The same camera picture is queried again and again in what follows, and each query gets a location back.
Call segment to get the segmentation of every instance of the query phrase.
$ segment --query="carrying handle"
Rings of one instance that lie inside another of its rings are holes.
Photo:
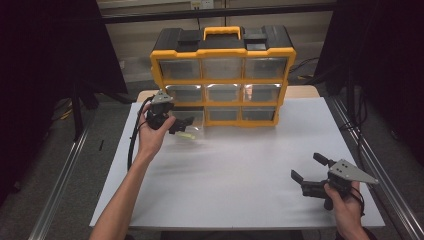
[[[205,27],[203,40],[206,40],[208,34],[237,34],[238,39],[241,39],[240,27]]]

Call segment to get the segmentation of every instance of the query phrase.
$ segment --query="white table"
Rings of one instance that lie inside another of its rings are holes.
[[[126,174],[129,137],[140,105],[131,108],[90,226]],[[323,208],[324,200],[303,197],[290,177],[294,169],[308,181],[326,178],[328,169],[313,160],[314,152],[354,163],[323,98],[286,99],[276,127],[208,127],[204,137],[196,140],[167,134],[143,181],[130,227],[283,230],[335,226],[333,213]],[[363,225],[384,226],[365,184],[361,192]]]

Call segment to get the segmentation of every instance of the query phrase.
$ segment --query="person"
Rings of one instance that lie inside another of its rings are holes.
[[[144,113],[140,115],[140,124],[145,123]],[[124,239],[131,221],[134,205],[143,182],[144,175],[150,162],[159,152],[166,132],[175,122],[169,117],[158,130],[151,129],[148,124],[142,124],[139,129],[139,147],[133,165],[109,201],[93,231],[90,239]],[[352,182],[352,186],[359,190],[359,182]],[[337,230],[346,240],[369,239],[361,225],[361,211],[359,203],[353,198],[341,199],[338,192],[328,184],[324,186],[327,195],[333,200]]]

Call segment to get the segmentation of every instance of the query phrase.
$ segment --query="white wall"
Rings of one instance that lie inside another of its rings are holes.
[[[243,8],[335,2],[335,0],[215,0],[215,8]],[[98,0],[103,15],[154,13],[190,10],[184,0]],[[227,25],[246,28],[263,25],[285,25],[298,53],[296,62],[318,57],[332,12],[290,13],[257,16],[227,17]],[[200,19],[200,26],[223,26],[224,18]],[[148,57],[162,28],[198,29],[197,19],[168,20],[141,23],[108,24],[107,29],[118,59],[126,62],[123,70],[126,81],[151,79]]]

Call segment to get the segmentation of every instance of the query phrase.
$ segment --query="yellow object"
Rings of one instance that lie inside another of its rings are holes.
[[[164,29],[150,55],[176,109],[203,107],[204,125],[274,126],[296,57],[283,26]]]

